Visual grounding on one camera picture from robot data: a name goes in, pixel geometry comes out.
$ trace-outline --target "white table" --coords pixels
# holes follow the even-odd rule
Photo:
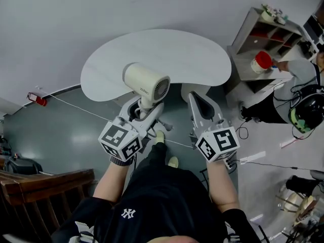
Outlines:
[[[84,94],[101,102],[130,92],[122,73],[132,62],[168,75],[171,83],[219,86],[231,75],[230,59],[217,43],[184,31],[145,30],[113,39],[89,57],[81,73]]]

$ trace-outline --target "white wall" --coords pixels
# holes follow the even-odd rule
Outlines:
[[[3,116],[5,114],[14,114],[20,108],[21,108],[21,106],[14,104],[12,102],[9,102],[9,101],[0,97],[0,116]]]
[[[27,103],[42,86],[80,83],[86,59],[122,34],[186,30],[230,45],[249,8],[269,3],[305,23],[320,0],[0,0],[0,95]]]

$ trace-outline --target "shoe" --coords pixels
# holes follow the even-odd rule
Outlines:
[[[173,156],[172,158],[170,158],[169,162],[168,162],[168,166],[172,167],[172,168],[178,168],[179,166],[179,160],[176,156]]]
[[[246,119],[246,118],[242,115],[243,107],[244,107],[244,102],[239,101],[239,102],[238,102],[238,118],[239,118],[240,120],[245,120],[245,119]]]
[[[163,131],[157,131],[156,132],[156,138],[155,138],[155,143],[164,143],[164,133]]]

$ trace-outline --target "white cable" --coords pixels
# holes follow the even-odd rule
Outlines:
[[[176,144],[179,144],[179,145],[182,145],[182,146],[188,147],[188,148],[192,148],[192,146],[187,146],[187,145],[184,145],[184,144],[181,144],[181,143],[179,143],[179,142],[172,141],[172,140],[165,140],[165,141],[173,142],[173,143],[176,143]]]
[[[63,101],[63,100],[57,98],[56,96],[51,95],[51,94],[45,92],[45,91],[42,90],[42,89],[38,89],[38,90],[42,91],[43,93],[45,93],[45,94],[47,94],[47,95],[49,95],[49,96],[52,96],[52,97],[55,98],[56,100],[59,100],[59,101],[61,101],[61,102],[63,102],[63,103],[66,103],[66,104],[68,104],[68,105],[71,105],[71,106],[73,106],[73,107],[75,107],[75,108],[78,108],[78,109],[80,109],[80,110],[82,110],[82,111],[85,111],[85,112],[87,112],[87,113],[90,113],[90,114],[92,114],[92,115],[94,115],[94,116],[96,116],[96,117],[99,117],[99,118],[102,118],[102,119],[105,119],[105,120],[108,120],[109,122],[111,122],[111,120],[109,120],[109,119],[106,119],[106,118],[104,118],[104,117],[101,117],[101,116],[99,116],[99,115],[96,115],[96,114],[93,113],[93,112],[89,112],[89,111],[84,110],[84,109],[82,109],[82,108],[80,108],[80,107],[78,107],[78,106],[75,106],[75,105],[73,105],[73,104],[67,103],[67,102],[65,102],[65,101]]]
[[[80,107],[78,107],[78,106],[75,106],[75,105],[73,105],[73,104],[70,104],[70,103],[68,103],[68,102],[65,102],[65,101],[63,101],[62,99],[59,99],[59,98],[57,98],[56,96],[51,95],[51,94],[45,92],[43,89],[38,89],[38,90],[40,90],[40,91],[42,91],[43,93],[45,93],[45,94],[47,94],[47,95],[49,95],[49,96],[55,98],[56,100],[59,100],[59,101],[61,101],[61,102],[63,102],[63,103],[66,103],[66,104],[68,104],[68,105],[71,105],[71,106],[73,106],[73,107],[75,107],[75,108],[78,108],[78,109],[80,109],[80,110],[82,110],[82,111],[85,111],[85,112],[87,112],[87,113],[90,113],[90,114],[92,114],[92,115],[94,115],[94,116],[96,116],[96,117],[99,117],[99,118],[105,119],[105,120],[107,120],[107,121],[109,121],[109,122],[112,122],[112,121],[109,120],[109,119],[106,119],[106,118],[101,117],[101,116],[99,116],[99,115],[96,115],[96,114],[94,114],[94,113],[92,113],[92,112],[89,112],[89,111],[87,111],[87,110],[84,110],[84,109],[82,109],[82,108],[80,108]],[[179,142],[172,141],[172,140],[165,140],[165,141],[169,141],[169,142],[172,142],[172,143],[176,143],[176,144],[179,144],[179,145],[184,146],[184,147],[192,148],[191,146],[187,146],[187,145],[184,145],[184,144],[181,144],[181,143],[179,143]]]

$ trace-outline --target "chair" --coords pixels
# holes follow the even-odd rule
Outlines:
[[[0,171],[1,233],[33,242],[51,242],[51,234],[89,196],[88,186],[93,180],[92,169],[60,175]]]

